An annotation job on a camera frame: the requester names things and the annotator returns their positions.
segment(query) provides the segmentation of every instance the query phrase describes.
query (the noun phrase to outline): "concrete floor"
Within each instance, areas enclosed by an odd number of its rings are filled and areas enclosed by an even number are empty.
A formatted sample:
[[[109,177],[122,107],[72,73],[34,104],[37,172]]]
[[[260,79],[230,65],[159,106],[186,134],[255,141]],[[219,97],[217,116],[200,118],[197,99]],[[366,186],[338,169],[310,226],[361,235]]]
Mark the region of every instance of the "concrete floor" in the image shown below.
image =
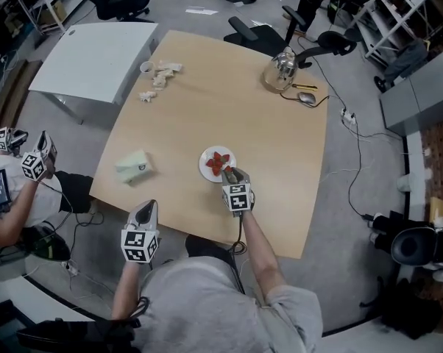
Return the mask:
[[[243,7],[236,7],[224,0],[151,0],[151,12],[147,17],[160,24],[159,38],[162,38],[167,30],[177,29],[222,39],[226,34],[233,32],[228,18],[234,15],[250,26],[253,26],[251,20],[268,23],[284,35],[287,27],[287,20],[281,16],[281,7],[284,4],[295,8],[298,0],[258,0]],[[185,10],[189,7],[204,7],[217,13],[186,13]],[[74,13],[67,26],[79,20],[80,24],[99,21],[89,1]],[[309,34],[318,35],[330,27],[326,12],[319,10]],[[344,30],[337,26],[332,26],[332,29]],[[45,60],[58,39],[59,36],[54,35],[36,51],[24,49],[21,50],[21,55],[29,60]],[[304,39],[300,40],[300,43],[304,47],[310,46]],[[295,51],[300,50],[295,39],[291,45]],[[378,101],[379,92],[372,81],[373,76],[380,74],[380,70],[364,59],[362,46],[359,45],[346,57],[326,55],[318,57],[318,61],[349,111],[356,114],[361,133],[368,135],[385,132]],[[315,63],[309,71],[319,78],[323,77]],[[84,101],[76,101],[72,108],[84,117],[85,123],[82,126],[77,126],[43,97],[30,93],[18,126],[28,130],[31,137],[37,136],[43,129],[49,131],[60,152],[57,167],[64,171],[92,176],[118,115],[118,108]],[[325,331],[361,320],[365,312],[359,308],[359,302],[374,298],[377,276],[388,279],[394,268],[388,255],[372,248],[368,241],[369,230],[366,224],[348,204],[347,190],[355,172],[341,169],[358,168],[358,149],[357,140],[341,124],[340,111],[341,102],[331,98],[322,180],[302,259],[279,259],[290,284],[313,290],[318,294]],[[27,143],[24,150],[32,144],[33,142]],[[364,170],[359,174],[351,191],[352,203],[361,213],[403,210],[404,196],[396,188],[396,180],[404,171],[401,151],[400,141],[385,136],[361,142]],[[0,268],[0,278],[29,273],[40,265],[31,277],[76,306],[108,317],[109,306],[112,303],[112,293],[109,289],[115,290],[124,264],[119,237],[127,215],[108,205],[101,204],[100,209],[105,214],[103,225],[80,227],[77,230],[73,260],[83,275],[73,278],[72,287],[68,273],[59,263],[45,262],[36,257],[28,257],[24,263]],[[65,213],[61,213],[51,222],[58,225],[64,216]],[[89,217],[81,215],[79,218],[86,220]],[[75,218],[71,216],[59,230],[69,245],[72,242],[75,224]],[[183,253],[185,234],[162,227],[161,235],[163,244],[156,254],[156,267],[163,261],[177,258]],[[254,288],[254,277],[249,262],[245,263],[246,258],[246,255],[238,258],[238,265],[244,263],[241,277],[245,288]]]

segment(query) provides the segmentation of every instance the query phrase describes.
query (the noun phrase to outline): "shirt sleeve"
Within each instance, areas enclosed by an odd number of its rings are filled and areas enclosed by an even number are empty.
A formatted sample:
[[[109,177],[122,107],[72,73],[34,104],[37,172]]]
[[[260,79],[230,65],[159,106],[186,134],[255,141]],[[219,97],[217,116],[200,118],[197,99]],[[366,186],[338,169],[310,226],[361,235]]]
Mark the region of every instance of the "shirt sleeve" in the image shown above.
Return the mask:
[[[281,285],[269,291],[266,303],[298,332],[307,352],[314,352],[322,337],[323,320],[315,293],[290,285]]]

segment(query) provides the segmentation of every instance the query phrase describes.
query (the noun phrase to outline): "computer mouse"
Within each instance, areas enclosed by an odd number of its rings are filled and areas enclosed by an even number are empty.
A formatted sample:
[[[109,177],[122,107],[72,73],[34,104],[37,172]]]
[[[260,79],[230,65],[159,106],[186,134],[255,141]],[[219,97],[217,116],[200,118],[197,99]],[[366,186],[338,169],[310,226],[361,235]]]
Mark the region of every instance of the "computer mouse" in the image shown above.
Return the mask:
[[[301,91],[298,93],[298,99],[306,104],[315,104],[316,98],[312,93]]]

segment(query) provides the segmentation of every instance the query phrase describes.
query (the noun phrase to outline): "plate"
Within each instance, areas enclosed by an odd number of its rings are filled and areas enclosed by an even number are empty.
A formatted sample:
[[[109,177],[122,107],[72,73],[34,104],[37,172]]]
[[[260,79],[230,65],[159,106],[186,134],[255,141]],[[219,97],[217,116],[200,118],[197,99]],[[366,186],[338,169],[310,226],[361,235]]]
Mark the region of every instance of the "plate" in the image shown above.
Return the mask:
[[[213,175],[212,168],[209,168],[207,165],[205,165],[205,163],[207,163],[210,158],[213,158],[213,153],[215,153],[216,151],[220,153],[220,155],[230,155],[230,160],[225,163],[221,169],[226,168],[228,165],[232,168],[236,167],[236,158],[232,151],[230,151],[228,148],[225,148],[224,146],[211,146],[210,148],[204,150],[204,152],[200,156],[199,170],[203,177],[206,178],[206,180],[210,180],[213,183],[222,183],[222,173],[220,173],[220,175],[218,176],[215,176]]]

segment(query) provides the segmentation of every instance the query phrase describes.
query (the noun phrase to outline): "white t-shirt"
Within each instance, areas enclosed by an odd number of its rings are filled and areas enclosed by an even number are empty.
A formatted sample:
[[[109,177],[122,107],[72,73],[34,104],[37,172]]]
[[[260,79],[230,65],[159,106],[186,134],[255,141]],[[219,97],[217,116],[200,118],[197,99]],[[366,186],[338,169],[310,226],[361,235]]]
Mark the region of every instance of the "white t-shirt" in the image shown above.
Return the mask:
[[[27,181],[22,172],[21,159],[12,155],[0,155],[1,169],[6,170],[7,186],[9,187],[10,197],[14,201]],[[56,176],[53,176],[52,179],[44,179],[42,182],[61,192],[61,184]],[[38,185],[25,227],[33,227],[55,215],[60,211],[60,204],[61,193],[50,190],[44,185]]]
[[[149,353],[310,353],[322,336],[315,293],[281,285],[266,306],[240,293],[228,264],[189,257],[149,273],[132,345]]]

